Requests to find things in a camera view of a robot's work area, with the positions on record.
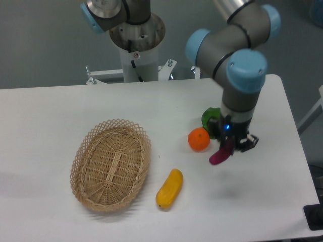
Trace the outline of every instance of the green object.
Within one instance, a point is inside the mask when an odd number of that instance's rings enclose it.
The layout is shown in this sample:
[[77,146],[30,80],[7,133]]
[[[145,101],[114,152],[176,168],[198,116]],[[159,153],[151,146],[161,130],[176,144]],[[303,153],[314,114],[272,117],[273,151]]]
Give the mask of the green object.
[[208,132],[208,134],[210,135],[210,139],[215,140],[216,137],[214,136],[214,134],[209,130],[207,123],[209,121],[209,119],[213,117],[217,120],[220,120],[220,108],[213,108],[213,107],[209,107],[202,115],[202,125],[203,128]]

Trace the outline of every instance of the metal bracket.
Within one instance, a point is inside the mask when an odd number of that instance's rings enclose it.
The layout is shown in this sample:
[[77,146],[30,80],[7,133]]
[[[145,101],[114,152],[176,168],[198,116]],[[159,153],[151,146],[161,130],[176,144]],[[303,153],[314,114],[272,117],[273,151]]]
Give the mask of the metal bracket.
[[[136,54],[139,55],[138,52],[132,52],[130,53],[132,59],[140,58],[140,56],[137,57]],[[177,64],[177,61],[173,59],[167,60],[164,66],[159,66],[159,74],[158,74],[158,80],[159,81],[168,81],[170,79],[170,76],[172,74],[172,70],[174,69],[175,65]],[[89,66],[86,66],[86,72],[87,77],[89,78],[86,84],[97,84],[100,82],[101,79],[112,79],[112,78],[123,78],[123,71],[122,69],[119,70],[108,70],[108,71],[96,71],[91,72]]]
[[308,113],[297,125],[298,134],[301,135],[317,117],[323,112],[323,86],[319,88],[321,98],[314,104]]

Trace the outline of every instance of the wicker basket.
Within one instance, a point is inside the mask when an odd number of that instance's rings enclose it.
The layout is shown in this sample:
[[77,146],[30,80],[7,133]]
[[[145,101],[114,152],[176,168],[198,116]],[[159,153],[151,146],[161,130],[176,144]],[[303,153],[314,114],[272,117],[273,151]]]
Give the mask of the wicker basket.
[[116,211],[136,197],[150,162],[150,140],[138,124],[108,120],[85,137],[73,161],[71,187],[87,208]]

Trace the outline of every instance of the white table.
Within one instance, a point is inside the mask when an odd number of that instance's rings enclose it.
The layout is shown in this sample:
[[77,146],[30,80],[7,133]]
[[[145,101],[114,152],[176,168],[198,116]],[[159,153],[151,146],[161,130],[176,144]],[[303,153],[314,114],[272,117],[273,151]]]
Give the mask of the white table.
[[[210,79],[0,90],[0,241],[259,241],[322,235],[303,206],[318,199],[279,77],[269,75],[250,131],[255,149],[219,166],[187,143],[219,107]],[[139,123],[152,143],[150,171],[125,211],[93,213],[70,188],[79,145],[96,124]],[[172,168],[184,185],[170,211],[155,195]]]

